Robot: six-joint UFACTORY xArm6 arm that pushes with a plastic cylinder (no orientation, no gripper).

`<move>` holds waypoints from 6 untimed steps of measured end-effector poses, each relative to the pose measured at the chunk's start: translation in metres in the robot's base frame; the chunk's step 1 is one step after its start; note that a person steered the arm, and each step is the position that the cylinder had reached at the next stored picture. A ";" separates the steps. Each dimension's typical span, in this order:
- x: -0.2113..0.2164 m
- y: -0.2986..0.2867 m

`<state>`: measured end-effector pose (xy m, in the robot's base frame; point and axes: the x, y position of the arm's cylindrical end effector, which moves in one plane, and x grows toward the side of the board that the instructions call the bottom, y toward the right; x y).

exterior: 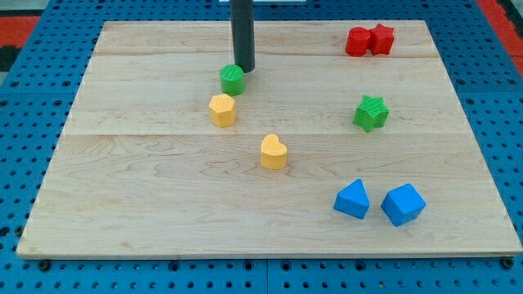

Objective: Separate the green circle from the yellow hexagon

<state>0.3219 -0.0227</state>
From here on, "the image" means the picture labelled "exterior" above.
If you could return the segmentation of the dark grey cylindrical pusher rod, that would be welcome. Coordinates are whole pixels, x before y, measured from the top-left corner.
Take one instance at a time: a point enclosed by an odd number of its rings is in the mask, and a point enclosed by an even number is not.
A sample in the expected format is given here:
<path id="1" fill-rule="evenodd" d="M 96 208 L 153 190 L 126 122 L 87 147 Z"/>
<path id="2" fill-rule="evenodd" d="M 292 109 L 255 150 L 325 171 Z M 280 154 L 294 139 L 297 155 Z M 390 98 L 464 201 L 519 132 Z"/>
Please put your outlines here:
<path id="1" fill-rule="evenodd" d="M 245 73 L 255 69 L 253 0 L 230 0 L 235 64 Z"/>

